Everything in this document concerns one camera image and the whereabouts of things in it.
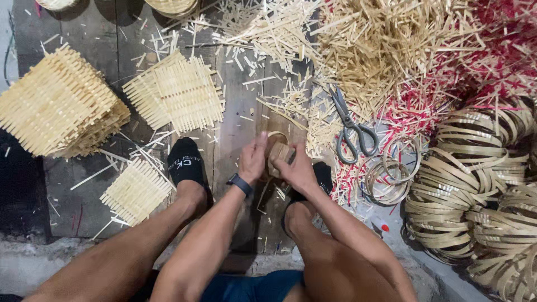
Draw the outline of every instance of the small plastic bottle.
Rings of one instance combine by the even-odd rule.
[[[384,219],[380,218],[377,215],[371,217],[371,223],[385,232],[390,231],[390,228],[388,227],[386,221],[384,221]]]

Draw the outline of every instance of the wristwatch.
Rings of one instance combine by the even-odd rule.
[[[248,197],[252,192],[253,188],[244,180],[242,179],[238,173],[233,174],[230,180],[226,182],[227,185],[236,185],[239,189],[241,189],[244,194],[246,194],[246,197]]]

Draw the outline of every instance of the foot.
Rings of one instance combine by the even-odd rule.
[[[203,215],[212,205],[212,195],[204,177],[204,162],[198,145],[191,138],[182,138],[168,155],[168,171],[177,186],[177,198],[195,204],[195,217]]]
[[[189,179],[201,186],[206,186],[203,168],[203,159],[198,151],[198,145],[191,138],[177,140],[168,155],[168,171],[174,185]]]
[[[317,178],[317,184],[319,184],[321,189],[323,189],[326,194],[329,194],[333,188],[332,168],[324,162],[318,162],[313,165],[313,171],[315,173],[315,177]],[[315,207],[313,207],[310,202],[305,201],[306,198],[302,194],[292,190],[289,195],[291,197],[291,201],[287,205],[284,216],[281,220],[281,226],[288,236],[292,233],[289,230],[289,227],[292,221],[295,221],[294,218],[297,217],[296,215],[298,215],[299,218],[306,217],[311,222],[313,217],[315,217],[317,214]]]

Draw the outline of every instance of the black sock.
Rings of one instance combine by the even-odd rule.
[[[332,168],[325,162],[318,162],[313,165],[313,172],[317,178],[317,184],[319,184],[321,189],[323,189],[326,194],[329,194],[333,188]],[[306,200],[302,194],[296,192],[295,190],[292,190],[289,195],[291,197],[291,201],[301,202]]]
[[[177,140],[168,155],[168,171],[175,186],[189,179],[206,187],[203,176],[203,159],[198,145],[191,138]]]

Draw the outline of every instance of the wooden plank floor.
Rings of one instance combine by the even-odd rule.
[[[29,16],[24,11],[32,12]],[[16,43],[19,57],[20,76],[23,76],[30,66],[37,64],[43,57],[40,41],[45,41],[59,33],[63,41],[69,42],[71,47],[82,54],[89,63],[103,72],[111,89],[129,106],[131,121],[122,128],[122,133],[133,141],[147,143],[154,131],[138,115],[130,101],[123,94],[121,87],[154,63],[156,58],[148,57],[137,68],[132,58],[141,56],[143,53],[151,53],[146,45],[153,44],[149,41],[158,37],[157,29],[167,27],[167,18],[162,17],[142,0],[115,0],[115,1],[89,1],[82,0],[77,6],[62,13],[41,11],[41,17],[34,8],[32,0],[17,0],[13,6],[16,21]],[[218,10],[212,8],[204,12],[213,23],[219,16]],[[178,46],[185,57],[192,55],[192,48],[188,45],[193,43],[193,35],[187,31],[179,30]],[[196,33],[195,43],[211,42],[213,30],[211,28]],[[46,50],[52,52],[60,45],[60,38],[47,44]],[[289,121],[275,112],[269,110],[256,101],[256,97],[263,92],[264,95],[281,95],[285,87],[285,81],[273,79],[262,83],[246,86],[243,82],[252,81],[254,78],[263,78],[277,73],[280,77],[285,76],[278,64],[269,64],[267,58],[265,68],[256,69],[253,77],[249,77],[249,68],[240,71],[235,63],[226,63],[231,60],[231,53],[226,56],[226,47],[223,47],[216,55],[216,46],[196,47],[194,56],[201,56],[205,64],[218,70],[222,80],[215,76],[213,80],[220,86],[226,85],[226,111],[224,122],[217,123],[215,129],[206,128],[189,133],[181,133],[181,136],[193,136],[198,147],[203,149],[201,154],[204,158],[205,169],[209,185],[216,200],[225,193],[225,182],[237,172],[237,158],[241,148],[261,131],[282,131],[291,141],[303,140],[305,131],[291,125]],[[246,50],[244,53],[250,61],[256,60],[253,51]],[[243,66],[247,66],[243,55],[238,56]],[[313,71],[310,64],[302,62],[294,67],[295,73],[306,75],[306,70]],[[297,83],[297,76],[287,74],[293,82]],[[248,117],[254,121],[241,118]],[[160,131],[171,130],[164,126]],[[214,138],[218,142],[210,143]],[[171,135],[166,144],[171,144],[178,139],[177,135]],[[128,157],[133,150],[133,144],[116,135],[103,146],[105,150],[118,155]],[[160,150],[153,150],[153,156],[166,162],[167,146]],[[69,237],[93,237],[109,220],[110,209],[103,205],[99,197],[106,188],[118,176],[113,169],[106,170],[79,188],[70,190],[78,182],[84,180],[96,171],[108,165],[104,155],[93,155],[80,159],[52,159],[45,158],[45,171],[47,175],[47,196],[51,204],[58,211],[50,210],[51,233],[55,236]],[[288,200],[281,200],[274,192],[271,184],[263,200],[259,201],[260,193],[266,183],[260,182],[256,187],[256,195],[245,201],[241,210],[236,233],[233,237],[231,248],[234,251],[247,253],[288,253],[294,243],[282,231],[280,226],[281,216]],[[157,211],[166,208],[168,202],[159,206]],[[117,224],[111,224],[99,236],[109,238],[122,229]]]

